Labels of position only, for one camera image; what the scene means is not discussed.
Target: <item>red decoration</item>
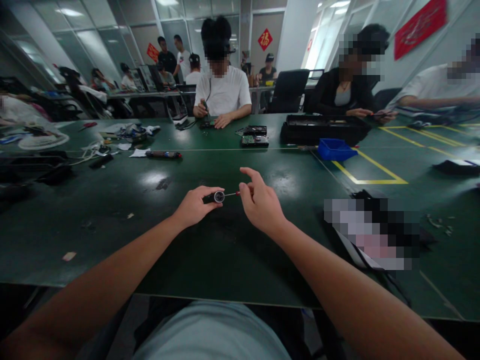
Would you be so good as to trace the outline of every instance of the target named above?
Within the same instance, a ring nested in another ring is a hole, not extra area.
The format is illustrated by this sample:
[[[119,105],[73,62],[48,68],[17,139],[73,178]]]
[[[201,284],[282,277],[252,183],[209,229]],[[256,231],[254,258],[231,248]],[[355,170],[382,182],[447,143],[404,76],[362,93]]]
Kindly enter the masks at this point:
[[[395,61],[447,23],[447,0],[431,0],[395,34]]]
[[[159,59],[160,51],[158,51],[155,46],[152,45],[151,42],[148,43],[148,49],[146,50],[146,54],[152,58],[154,62],[157,62]]]
[[[260,44],[263,51],[269,47],[270,43],[273,41],[272,35],[269,30],[266,28],[262,35],[258,38],[258,43]]]

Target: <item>blue plastic bin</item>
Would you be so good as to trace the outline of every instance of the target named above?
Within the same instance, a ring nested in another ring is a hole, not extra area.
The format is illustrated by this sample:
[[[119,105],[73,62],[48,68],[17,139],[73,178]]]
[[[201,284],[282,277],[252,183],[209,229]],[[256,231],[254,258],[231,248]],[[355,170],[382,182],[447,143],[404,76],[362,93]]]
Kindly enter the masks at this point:
[[[318,153],[323,160],[331,161],[345,161],[359,154],[340,139],[320,139]]]

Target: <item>green workbench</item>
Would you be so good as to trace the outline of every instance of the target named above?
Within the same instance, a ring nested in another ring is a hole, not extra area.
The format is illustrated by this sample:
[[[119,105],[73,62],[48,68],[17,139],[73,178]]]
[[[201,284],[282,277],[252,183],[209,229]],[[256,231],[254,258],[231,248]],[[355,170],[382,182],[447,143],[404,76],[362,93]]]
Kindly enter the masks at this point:
[[[206,185],[234,192],[239,182],[248,180],[239,167],[248,166],[259,170],[275,189],[289,220],[343,257],[342,246],[327,237],[322,225],[324,199],[347,199],[351,191],[378,189],[422,215],[455,216],[448,220],[454,226],[452,237],[422,219],[440,243],[421,253],[420,269],[397,271],[397,278],[421,316],[479,320],[480,229],[475,219],[480,194],[473,190],[479,181],[431,169],[449,156],[472,159],[478,151],[472,130],[431,128],[428,131],[435,135],[430,137],[404,128],[408,121],[399,118],[389,124],[395,128],[372,129],[359,144],[361,156],[339,164],[280,144],[285,118],[285,114],[251,115],[222,130],[195,125],[184,131],[167,119],[142,120],[144,125],[161,126],[144,149],[180,151],[182,159],[130,158],[131,151],[121,151],[105,169],[92,170],[83,163],[74,166],[74,177],[61,185],[35,183],[34,196],[0,214],[0,282],[65,286],[171,215],[188,190]],[[97,122],[82,132],[78,130],[83,121],[63,127],[70,141],[55,150],[80,156],[82,147],[98,139],[99,130],[128,120]],[[240,147],[235,131],[246,125],[268,126],[268,149]],[[452,142],[439,141],[447,138]],[[10,144],[0,150],[18,155],[20,149]],[[67,252],[77,255],[65,262]],[[137,292],[320,306],[288,257],[250,224],[236,196],[182,232]]]

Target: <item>white paper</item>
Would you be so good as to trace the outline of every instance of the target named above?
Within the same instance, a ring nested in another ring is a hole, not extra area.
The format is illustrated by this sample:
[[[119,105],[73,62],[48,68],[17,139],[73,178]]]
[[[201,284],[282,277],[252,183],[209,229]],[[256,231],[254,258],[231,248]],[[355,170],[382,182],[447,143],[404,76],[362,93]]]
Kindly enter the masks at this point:
[[[145,158],[147,156],[147,151],[150,151],[148,148],[147,150],[140,150],[140,149],[135,149],[132,155],[129,156],[129,158]]]
[[[148,135],[153,135],[153,134],[154,134],[154,131],[157,130],[157,129],[160,129],[160,126],[159,126],[159,125],[157,125],[157,126],[151,126],[151,125],[150,125],[150,126],[147,126],[147,127],[145,128],[146,133],[147,133]]]
[[[128,150],[132,147],[132,144],[130,143],[118,144],[116,147],[119,148],[120,150]]]

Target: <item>small round component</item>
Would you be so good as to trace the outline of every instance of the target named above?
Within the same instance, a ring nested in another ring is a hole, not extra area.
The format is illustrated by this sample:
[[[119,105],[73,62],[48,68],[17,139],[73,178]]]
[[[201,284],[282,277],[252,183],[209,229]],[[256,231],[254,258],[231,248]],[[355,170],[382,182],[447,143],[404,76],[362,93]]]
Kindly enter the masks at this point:
[[[213,195],[213,200],[215,200],[216,203],[223,203],[225,200],[225,194],[223,191],[217,191]]]

